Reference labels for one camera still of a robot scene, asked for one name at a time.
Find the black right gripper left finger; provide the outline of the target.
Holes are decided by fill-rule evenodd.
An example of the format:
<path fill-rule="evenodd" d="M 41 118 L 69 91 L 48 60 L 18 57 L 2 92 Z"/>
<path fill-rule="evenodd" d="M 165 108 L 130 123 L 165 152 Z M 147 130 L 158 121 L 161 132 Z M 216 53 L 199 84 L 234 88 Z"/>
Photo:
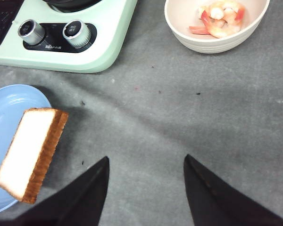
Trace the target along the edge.
<path fill-rule="evenodd" d="M 107 196 L 109 158 L 103 157 L 56 194 L 17 217 L 14 226 L 97 226 Z"/>

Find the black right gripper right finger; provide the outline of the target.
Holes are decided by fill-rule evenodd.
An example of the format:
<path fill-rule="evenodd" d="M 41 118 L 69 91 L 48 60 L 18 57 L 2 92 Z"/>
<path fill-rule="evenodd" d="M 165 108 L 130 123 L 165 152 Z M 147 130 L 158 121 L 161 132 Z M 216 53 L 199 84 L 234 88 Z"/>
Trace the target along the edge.
<path fill-rule="evenodd" d="M 283 226 L 283 218 L 223 181 L 186 155 L 186 196 L 196 226 Z"/>

